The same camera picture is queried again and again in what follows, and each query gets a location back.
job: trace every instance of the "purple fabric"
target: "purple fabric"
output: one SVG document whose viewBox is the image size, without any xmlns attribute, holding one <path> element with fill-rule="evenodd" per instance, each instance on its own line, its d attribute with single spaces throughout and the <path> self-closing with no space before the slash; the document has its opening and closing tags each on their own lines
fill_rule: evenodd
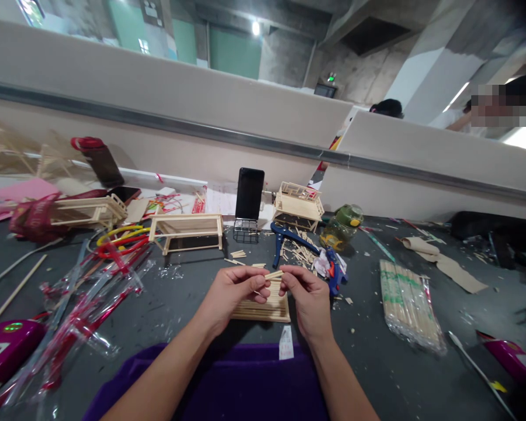
<svg viewBox="0 0 526 421">
<path fill-rule="evenodd" d="M 83 420 L 99 420 L 165 346 L 152 346 L 125 361 L 101 387 Z M 299 345 L 294 345 L 291 360 L 279 361 L 278 355 L 278 344 L 237 345 L 225 353 L 209 350 L 173 419 L 329 420 L 311 355 Z"/>
</svg>

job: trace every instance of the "light fixture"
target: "light fixture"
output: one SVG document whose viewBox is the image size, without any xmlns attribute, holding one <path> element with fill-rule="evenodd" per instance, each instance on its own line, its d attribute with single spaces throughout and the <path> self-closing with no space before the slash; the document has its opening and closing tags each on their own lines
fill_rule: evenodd
<svg viewBox="0 0 526 421">
<path fill-rule="evenodd" d="M 251 30 L 253 31 L 253 35 L 259 35 L 261 32 L 261 28 L 259 26 L 259 22 L 254 22 L 251 24 Z"/>
<path fill-rule="evenodd" d="M 464 86 L 462 86 L 462 89 L 460 89 L 460 91 L 456 94 L 456 96 L 454 97 L 454 99 L 452 101 L 450 101 L 450 103 L 448 104 L 448 106 L 444 109 L 444 111 L 442 112 L 446 112 L 448 111 L 448 108 L 450 108 L 450 106 L 454 103 L 455 100 L 458 99 L 458 97 L 460 96 L 460 94 L 463 92 L 463 90 L 469 85 L 469 82 L 467 82 Z"/>
</svg>

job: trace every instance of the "red bag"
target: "red bag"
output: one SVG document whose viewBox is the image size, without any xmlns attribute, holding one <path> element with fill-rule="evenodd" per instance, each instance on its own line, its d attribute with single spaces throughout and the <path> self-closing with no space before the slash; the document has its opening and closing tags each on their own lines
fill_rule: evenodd
<svg viewBox="0 0 526 421">
<path fill-rule="evenodd" d="M 55 193 L 36 201 L 20 203 L 13 211 L 9 230 L 34 243 L 50 243 L 64 237 L 69 230 L 67 226 L 51 224 L 50 209 L 53 203 L 68 199 L 103 197 L 106 194 L 107 190 L 97 189 L 59 199 L 61 194 Z"/>
</svg>

